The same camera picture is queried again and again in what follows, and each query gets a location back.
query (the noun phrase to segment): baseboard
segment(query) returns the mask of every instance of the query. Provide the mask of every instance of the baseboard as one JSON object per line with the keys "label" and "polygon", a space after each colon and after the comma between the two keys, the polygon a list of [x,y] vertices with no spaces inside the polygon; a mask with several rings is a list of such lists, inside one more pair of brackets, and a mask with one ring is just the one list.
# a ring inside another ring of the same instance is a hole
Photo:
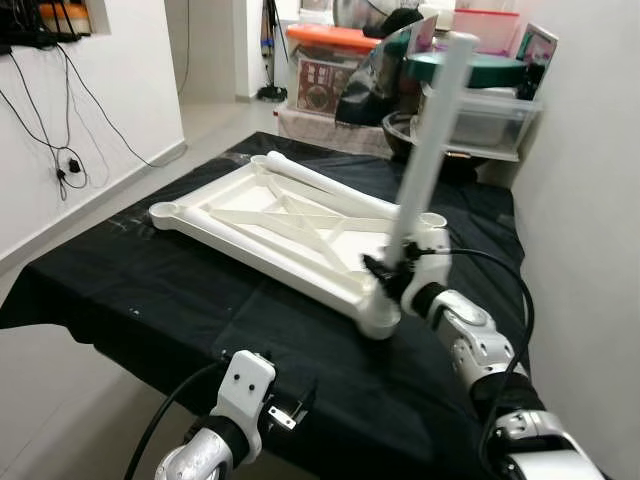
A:
{"label": "baseboard", "polygon": [[239,102],[239,103],[251,103],[256,99],[256,95],[258,95],[258,94],[254,93],[251,96],[236,94],[236,102]]}
{"label": "baseboard", "polygon": [[[186,151],[187,144],[182,140],[149,160],[149,164],[153,166],[167,165],[183,156]],[[114,198],[118,193],[136,183],[152,170],[154,169],[142,165],[138,169],[134,170],[130,175],[127,175],[121,180],[115,182],[104,192],[90,198],[85,203],[78,205],[75,209],[70,210],[60,220],[44,227],[42,230],[28,237],[16,248],[6,252],[2,257],[0,257],[0,276],[28,260],[31,255],[42,249],[55,237],[67,231],[74,223],[82,219],[87,213],[95,210],[98,205]]]}

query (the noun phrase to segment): orange lid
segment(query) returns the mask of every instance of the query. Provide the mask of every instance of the orange lid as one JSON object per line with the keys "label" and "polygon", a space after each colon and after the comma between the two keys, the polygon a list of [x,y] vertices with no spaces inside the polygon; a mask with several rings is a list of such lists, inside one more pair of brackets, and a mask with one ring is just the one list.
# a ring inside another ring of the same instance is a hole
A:
{"label": "orange lid", "polygon": [[[56,15],[58,18],[65,18],[64,10],[62,9],[62,5],[56,3]],[[89,12],[87,12],[87,7],[84,5],[76,5],[76,4],[65,4],[64,8],[67,10],[67,15],[69,18],[89,18]],[[44,18],[53,18],[53,8],[50,3],[43,3],[40,5],[40,15]]]}
{"label": "orange lid", "polygon": [[363,50],[373,50],[380,43],[378,38],[365,37],[362,30],[327,25],[290,25],[287,28],[287,36],[296,40],[354,47]]}

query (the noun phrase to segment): power adapter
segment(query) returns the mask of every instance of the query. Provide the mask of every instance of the power adapter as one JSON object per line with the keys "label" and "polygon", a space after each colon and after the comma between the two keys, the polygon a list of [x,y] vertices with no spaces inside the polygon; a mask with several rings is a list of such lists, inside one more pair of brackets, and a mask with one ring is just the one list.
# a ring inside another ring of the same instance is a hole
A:
{"label": "power adapter", "polygon": [[80,168],[80,162],[75,158],[69,159],[69,171],[71,173],[80,173],[82,171],[82,168]]}

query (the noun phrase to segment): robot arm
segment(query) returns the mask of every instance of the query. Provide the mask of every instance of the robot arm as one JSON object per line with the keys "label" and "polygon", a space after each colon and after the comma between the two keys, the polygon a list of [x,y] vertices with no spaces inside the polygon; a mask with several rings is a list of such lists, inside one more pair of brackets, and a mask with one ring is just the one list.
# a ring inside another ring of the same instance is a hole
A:
{"label": "robot arm", "polygon": [[438,336],[481,422],[493,421],[489,417],[497,401],[489,444],[493,471],[509,479],[602,480],[558,417],[546,410],[525,368],[517,364],[511,374],[506,373],[514,349],[496,330],[489,313],[438,283],[443,269],[448,272],[449,255],[411,254],[416,246],[447,251],[446,230],[434,230],[439,231],[422,232],[412,239],[417,244],[409,245],[408,260],[396,271],[371,257],[365,256],[364,263],[390,298],[405,312],[423,318]]}
{"label": "robot arm", "polygon": [[186,444],[169,453],[156,470],[156,480],[224,480],[241,463],[260,454],[258,428],[263,413],[271,424],[292,430],[306,413],[302,404],[292,418],[269,405],[276,379],[274,366],[247,350],[236,352],[224,375],[216,406]]}

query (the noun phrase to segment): white wall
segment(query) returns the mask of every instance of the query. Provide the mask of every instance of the white wall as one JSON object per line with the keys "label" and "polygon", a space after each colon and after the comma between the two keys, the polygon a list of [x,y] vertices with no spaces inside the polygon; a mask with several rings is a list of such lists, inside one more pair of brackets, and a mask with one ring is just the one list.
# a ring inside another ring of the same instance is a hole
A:
{"label": "white wall", "polygon": [[638,13],[628,0],[534,2],[560,43],[513,187],[535,383],[617,480],[640,478]]}
{"label": "white wall", "polygon": [[233,2],[235,94],[239,97],[253,97],[267,84],[260,47],[261,29],[262,0],[235,0]]}
{"label": "white wall", "polygon": [[189,77],[182,103],[220,103],[235,96],[233,4],[237,0],[164,0],[176,85],[187,61],[187,2],[191,3]]}
{"label": "white wall", "polygon": [[[164,5],[161,0],[105,0],[105,4],[111,34],[95,35],[65,48],[132,147],[144,158],[152,159],[184,139]],[[23,68],[51,141],[62,143],[65,77],[60,54],[56,50],[16,48],[14,55]],[[42,136],[8,56],[0,57],[0,88],[33,131]],[[141,168],[141,162],[109,131],[75,79],[72,88],[78,109],[104,152],[108,168],[72,109],[71,145],[83,157],[92,185],[70,190],[69,199],[62,202],[49,150],[34,144],[0,99],[0,258]]]}

